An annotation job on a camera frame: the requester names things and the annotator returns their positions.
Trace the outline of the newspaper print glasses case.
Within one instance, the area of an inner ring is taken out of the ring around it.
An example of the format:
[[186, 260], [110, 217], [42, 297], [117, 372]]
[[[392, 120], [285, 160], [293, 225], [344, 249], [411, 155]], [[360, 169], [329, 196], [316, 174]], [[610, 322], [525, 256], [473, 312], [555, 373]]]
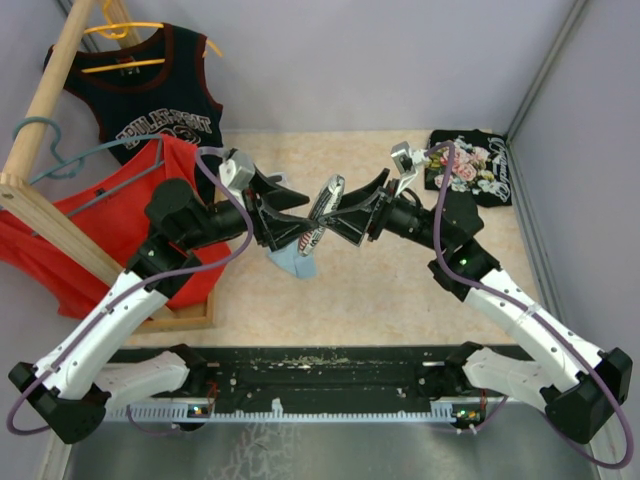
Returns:
[[[308, 218], [318, 221], [318, 218], [334, 212], [340, 204], [345, 188], [345, 178], [339, 174], [332, 175], [317, 195], [311, 207]], [[298, 254], [302, 257], [310, 256], [318, 245], [326, 228], [322, 225], [304, 233], [298, 240]]]

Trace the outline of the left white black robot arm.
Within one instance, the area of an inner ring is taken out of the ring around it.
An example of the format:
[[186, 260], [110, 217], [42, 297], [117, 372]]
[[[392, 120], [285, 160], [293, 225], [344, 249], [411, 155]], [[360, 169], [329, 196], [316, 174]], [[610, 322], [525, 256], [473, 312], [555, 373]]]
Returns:
[[109, 412], [145, 398], [169, 392], [194, 397], [206, 389], [206, 361], [185, 344], [141, 363], [104, 369], [124, 341], [192, 276], [239, 255], [232, 252], [205, 265], [196, 249], [239, 235], [276, 249], [316, 225], [287, 212], [309, 203], [308, 196], [275, 183], [255, 167], [228, 160], [210, 178], [226, 196], [214, 207], [198, 200], [183, 179], [160, 183], [145, 208], [149, 234], [107, 294], [53, 351], [10, 371], [19, 400], [28, 402], [63, 443], [86, 439]]

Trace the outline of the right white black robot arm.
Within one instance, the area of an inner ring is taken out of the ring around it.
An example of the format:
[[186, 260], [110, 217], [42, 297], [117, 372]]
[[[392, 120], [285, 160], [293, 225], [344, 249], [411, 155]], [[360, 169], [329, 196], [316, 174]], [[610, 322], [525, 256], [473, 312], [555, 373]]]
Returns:
[[488, 389], [544, 413], [570, 440], [585, 445], [625, 402], [633, 362], [581, 338], [528, 296], [474, 238], [484, 223], [468, 193], [441, 193], [427, 210], [399, 194], [384, 175], [342, 197], [322, 226], [354, 245], [389, 231], [435, 251], [436, 282], [486, 315], [529, 355], [516, 360], [472, 342], [454, 354], [448, 387], [461, 396]]

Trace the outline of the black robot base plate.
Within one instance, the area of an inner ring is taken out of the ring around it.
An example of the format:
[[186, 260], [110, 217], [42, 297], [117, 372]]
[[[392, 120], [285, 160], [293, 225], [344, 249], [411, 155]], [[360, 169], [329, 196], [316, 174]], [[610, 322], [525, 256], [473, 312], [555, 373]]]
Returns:
[[448, 398], [478, 398], [448, 372], [449, 346], [198, 347], [197, 386], [176, 399], [211, 398], [218, 413], [425, 413]]

